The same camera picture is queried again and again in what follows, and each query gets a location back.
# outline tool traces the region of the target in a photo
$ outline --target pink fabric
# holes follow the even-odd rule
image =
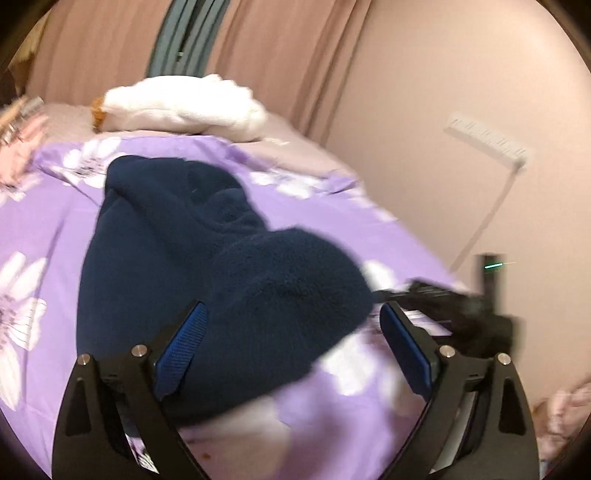
[[[207,71],[326,140],[371,0],[231,0]]]
[[[87,106],[65,105],[63,103],[47,103],[45,112],[47,122],[47,138],[45,143],[55,142],[87,142],[95,138],[106,137],[141,137],[171,135],[167,132],[137,130],[135,132],[103,132],[95,133],[92,126],[92,114]]]
[[[0,145],[0,184],[18,185],[27,171],[31,154],[43,141],[46,121],[43,114],[31,117],[8,145]]]
[[[355,172],[337,157],[301,133],[278,115],[270,115],[264,128],[262,140],[237,144],[254,157],[285,170],[316,177],[325,177],[331,172],[356,177]]]
[[[171,0],[60,0],[51,11],[27,93],[90,105],[145,77]]]
[[[583,428],[591,414],[591,378],[578,387],[559,390],[533,414],[540,460],[554,460]]]

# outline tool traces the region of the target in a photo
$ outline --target power outlet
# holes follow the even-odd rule
[[[531,161],[530,148],[463,113],[451,114],[446,130],[493,157],[509,160],[518,168]]]

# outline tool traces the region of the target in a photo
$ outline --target white flower print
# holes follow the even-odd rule
[[[266,171],[252,171],[251,172],[251,182],[256,185],[273,185],[275,183],[275,176],[272,173],[267,173]]]
[[[378,220],[380,220],[383,223],[390,223],[398,220],[394,215],[392,215],[392,213],[387,211],[385,208],[378,208],[375,211],[375,215],[376,217],[378,217]]]
[[[15,202],[21,202],[26,196],[27,191],[41,183],[41,177],[36,173],[25,175],[21,181],[14,186],[3,185],[0,183],[0,207],[8,199]]]
[[[362,394],[378,370],[377,360],[361,338],[353,333],[320,358],[320,367],[335,378],[335,386],[347,397]]]
[[[21,367],[14,345],[32,350],[41,335],[40,319],[46,303],[30,295],[47,263],[40,258],[25,267],[27,259],[14,253],[0,270],[0,400],[15,410],[21,397]]]
[[[372,290],[396,290],[398,286],[398,280],[392,269],[377,260],[364,262],[361,273]]]
[[[64,156],[63,166],[53,167],[53,171],[63,175],[73,185],[83,181],[90,187],[102,189],[105,187],[107,168],[111,162],[126,155],[115,154],[120,143],[120,137],[86,142],[82,150],[70,150]]]
[[[251,182],[256,185],[267,186],[277,185],[276,191],[295,197],[300,200],[307,200],[314,192],[322,189],[322,179],[312,175],[303,175],[280,168],[272,168],[269,171],[253,171],[250,174]]]

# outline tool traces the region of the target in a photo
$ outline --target black device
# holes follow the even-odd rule
[[[411,388],[427,402],[381,480],[539,478],[534,429],[509,355],[513,320],[498,316],[494,300],[487,297],[496,292],[496,274],[491,285],[483,296],[465,296],[415,280],[407,292],[378,294],[390,296],[380,312],[382,332]],[[160,359],[198,304],[150,345],[101,361],[89,353],[79,356],[57,422],[54,480],[209,479],[154,394]],[[452,335],[431,337],[408,320],[401,306],[423,311]],[[506,350],[488,355],[498,347]],[[453,461],[432,471],[467,394],[473,394],[474,402]],[[136,463],[119,416],[122,401],[159,473]]]

